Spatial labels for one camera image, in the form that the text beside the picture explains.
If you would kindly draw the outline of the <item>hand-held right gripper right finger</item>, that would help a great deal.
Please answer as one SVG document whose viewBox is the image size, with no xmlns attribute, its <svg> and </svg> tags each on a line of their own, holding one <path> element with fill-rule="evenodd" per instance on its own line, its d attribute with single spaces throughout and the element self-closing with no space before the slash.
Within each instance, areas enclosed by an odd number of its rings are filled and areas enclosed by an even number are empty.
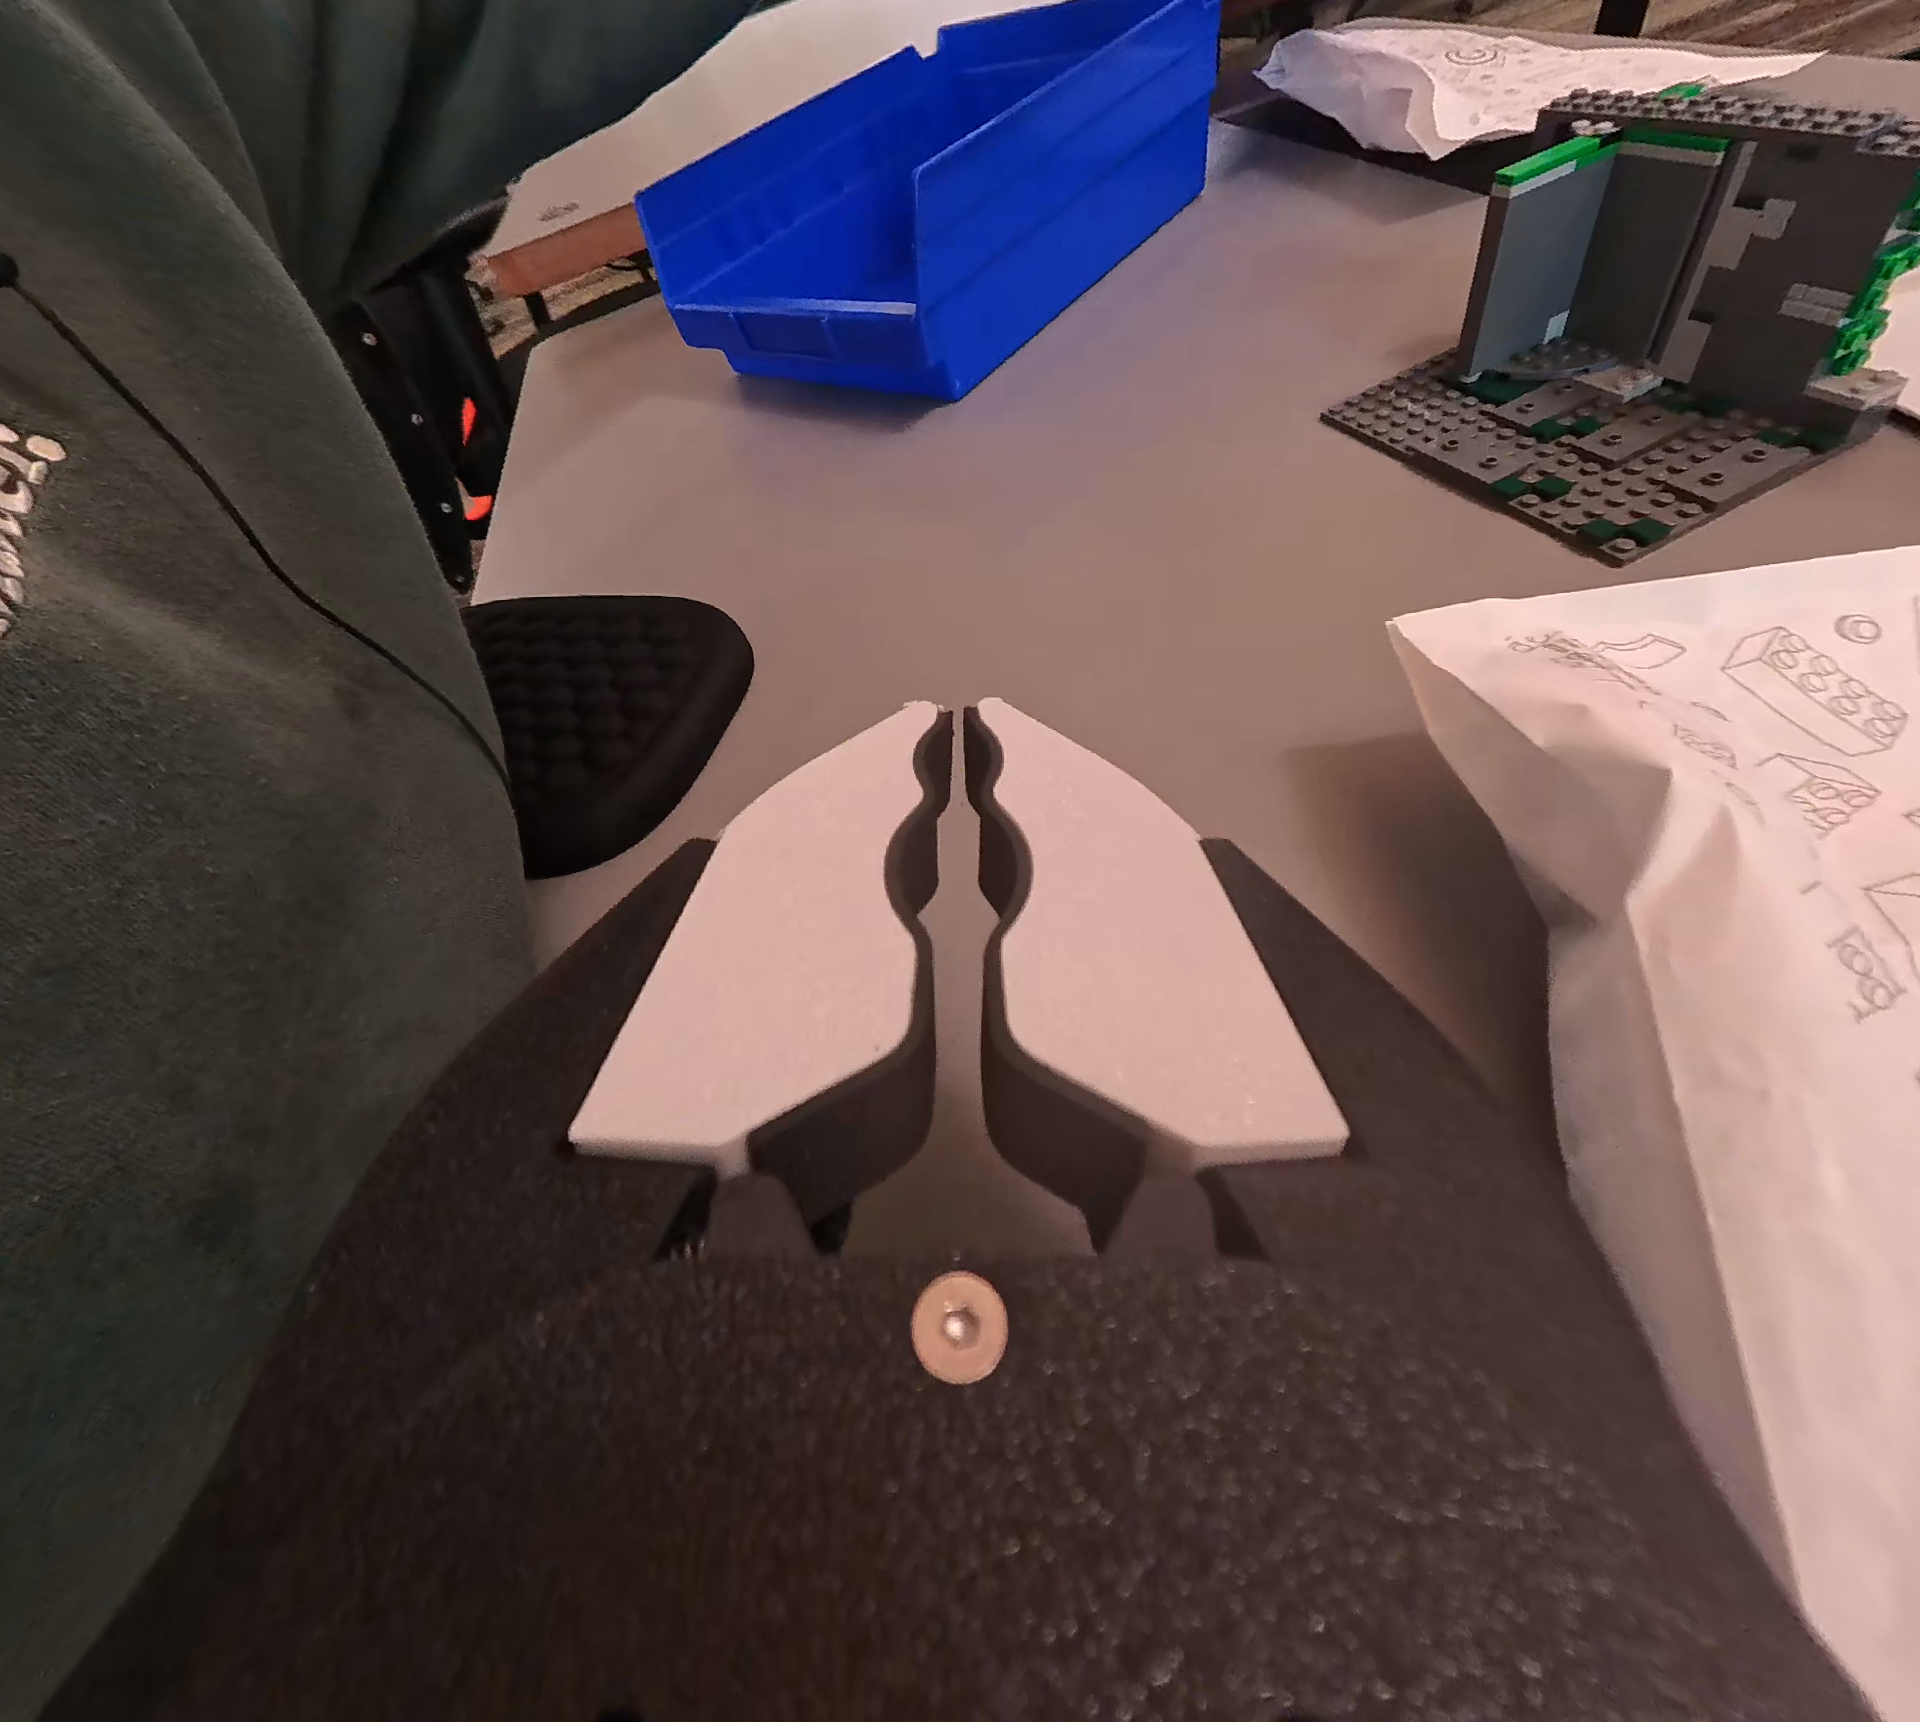
<svg viewBox="0 0 1920 1722">
<path fill-rule="evenodd" d="M 1207 841 L 1014 701 L 963 713 L 979 886 L 982 1116 L 1109 1251 L 1143 1183 L 1318 1164 L 1353 1129 Z"/>
</svg>

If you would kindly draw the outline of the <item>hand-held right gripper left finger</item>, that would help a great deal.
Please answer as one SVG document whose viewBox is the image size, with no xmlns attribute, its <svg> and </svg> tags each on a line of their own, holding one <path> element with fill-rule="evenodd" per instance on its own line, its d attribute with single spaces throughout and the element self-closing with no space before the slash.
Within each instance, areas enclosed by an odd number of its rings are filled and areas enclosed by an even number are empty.
<svg viewBox="0 0 1920 1722">
<path fill-rule="evenodd" d="M 567 1143 L 780 1183 L 806 1222 L 931 1129 L 950 710 L 907 701 L 743 805 L 707 852 Z"/>
</svg>

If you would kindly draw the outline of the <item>blue plastic bin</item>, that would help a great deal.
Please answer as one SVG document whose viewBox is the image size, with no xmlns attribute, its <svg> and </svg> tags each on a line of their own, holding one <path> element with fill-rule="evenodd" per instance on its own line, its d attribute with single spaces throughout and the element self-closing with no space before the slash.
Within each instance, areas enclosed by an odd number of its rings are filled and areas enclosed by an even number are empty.
<svg viewBox="0 0 1920 1722">
<path fill-rule="evenodd" d="M 950 403 L 1207 182 L 1222 0 L 938 32 L 636 193 L 668 313 L 741 378 Z"/>
</svg>

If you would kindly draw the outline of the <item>paper bag with line drawings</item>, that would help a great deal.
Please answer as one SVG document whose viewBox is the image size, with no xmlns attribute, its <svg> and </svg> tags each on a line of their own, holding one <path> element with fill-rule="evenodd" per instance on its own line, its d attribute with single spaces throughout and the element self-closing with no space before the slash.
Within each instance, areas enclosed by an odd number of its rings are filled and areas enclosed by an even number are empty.
<svg viewBox="0 0 1920 1722">
<path fill-rule="evenodd" d="M 1362 149 L 1439 162 L 1464 144 L 1530 132 L 1536 113 L 1574 91 L 1652 95 L 1685 81 L 1723 91 L 1813 62 L 1816 53 L 1576 51 L 1515 32 L 1369 19 L 1292 32 L 1256 77 L 1344 126 Z"/>
<path fill-rule="evenodd" d="M 1570 1193 L 1694 1448 L 1916 1717 L 1916 550 L 1395 617 L 1551 949 Z"/>
</svg>

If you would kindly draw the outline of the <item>grey brick build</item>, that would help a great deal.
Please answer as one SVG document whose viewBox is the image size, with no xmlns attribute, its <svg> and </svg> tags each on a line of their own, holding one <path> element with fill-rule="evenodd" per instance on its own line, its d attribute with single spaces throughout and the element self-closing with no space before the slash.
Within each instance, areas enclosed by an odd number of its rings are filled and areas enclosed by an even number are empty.
<svg viewBox="0 0 1920 1722">
<path fill-rule="evenodd" d="M 1916 122 L 1767 91 L 1570 91 L 1491 176 L 1447 353 L 1322 424 L 1630 564 L 1884 429 Z"/>
</svg>

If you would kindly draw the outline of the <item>person's green sweatshirt torso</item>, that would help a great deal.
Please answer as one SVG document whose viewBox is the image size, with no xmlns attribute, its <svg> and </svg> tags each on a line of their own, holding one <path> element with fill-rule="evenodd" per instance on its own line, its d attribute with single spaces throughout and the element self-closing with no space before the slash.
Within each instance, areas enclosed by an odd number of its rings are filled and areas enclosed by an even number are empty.
<svg viewBox="0 0 1920 1722">
<path fill-rule="evenodd" d="M 154 0 L 4 0 L 7 1718 L 531 969 L 453 598 L 159 67 Z"/>
</svg>

